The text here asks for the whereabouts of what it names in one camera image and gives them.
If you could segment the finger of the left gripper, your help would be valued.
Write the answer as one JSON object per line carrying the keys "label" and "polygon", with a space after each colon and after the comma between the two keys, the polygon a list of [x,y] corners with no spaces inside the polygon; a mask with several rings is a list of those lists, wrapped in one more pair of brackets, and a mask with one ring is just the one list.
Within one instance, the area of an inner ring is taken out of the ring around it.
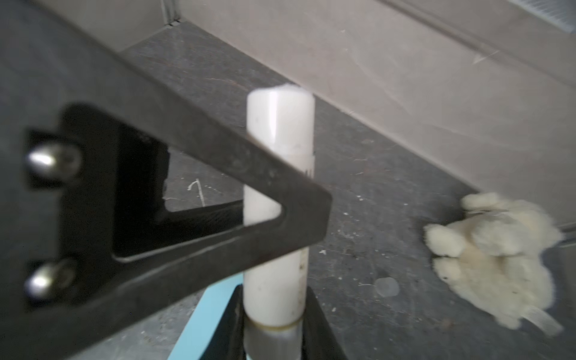
{"label": "finger of the left gripper", "polygon": [[243,224],[243,201],[164,211],[157,219],[157,243],[174,245],[222,233]]}
{"label": "finger of the left gripper", "polygon": [[[169,148],[271,197],[282,213],[158,244]],[[47,7],[1,3],[3,359],[66,359],[317,243],[331,205],[315,181]]]}

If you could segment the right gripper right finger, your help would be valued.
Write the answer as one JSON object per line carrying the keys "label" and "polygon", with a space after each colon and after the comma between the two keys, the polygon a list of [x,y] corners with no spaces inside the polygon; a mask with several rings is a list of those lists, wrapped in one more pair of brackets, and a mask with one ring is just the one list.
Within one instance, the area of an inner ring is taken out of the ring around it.
{"label": "right gripper right finger", "polygon": [[303,359],[348,360],[310,287],[306,292],[302,331]]}

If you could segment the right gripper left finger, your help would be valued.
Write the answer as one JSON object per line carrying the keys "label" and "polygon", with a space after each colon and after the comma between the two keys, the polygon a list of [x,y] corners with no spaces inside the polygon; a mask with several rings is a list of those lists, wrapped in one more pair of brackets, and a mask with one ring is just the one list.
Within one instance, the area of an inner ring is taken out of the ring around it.
{"label": "right gripper left finger", "polygon": [[235,287],[200,360],[245,360],[243,286]]}

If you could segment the light blue envelope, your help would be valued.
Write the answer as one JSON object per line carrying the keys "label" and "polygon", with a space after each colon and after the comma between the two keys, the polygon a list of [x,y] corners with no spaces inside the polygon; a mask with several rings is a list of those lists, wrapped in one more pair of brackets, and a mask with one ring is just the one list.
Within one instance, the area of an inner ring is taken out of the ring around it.
{"label": "light blue envelope", "polygon": [[242,282],[243,274],[238,273],[205,289],[168,360],[200,359],[212,339],[234,289]]}

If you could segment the clear glue stick cap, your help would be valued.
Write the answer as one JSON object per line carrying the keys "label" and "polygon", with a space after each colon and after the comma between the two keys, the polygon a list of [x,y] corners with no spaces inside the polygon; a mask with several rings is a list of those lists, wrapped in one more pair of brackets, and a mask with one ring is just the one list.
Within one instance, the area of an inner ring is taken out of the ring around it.
{"label": "clear glue stick cap", "polygon": [[399,283],[393,277],[381,277],[373,284],[376,294],[383,298],[395,297],[400,293]]}

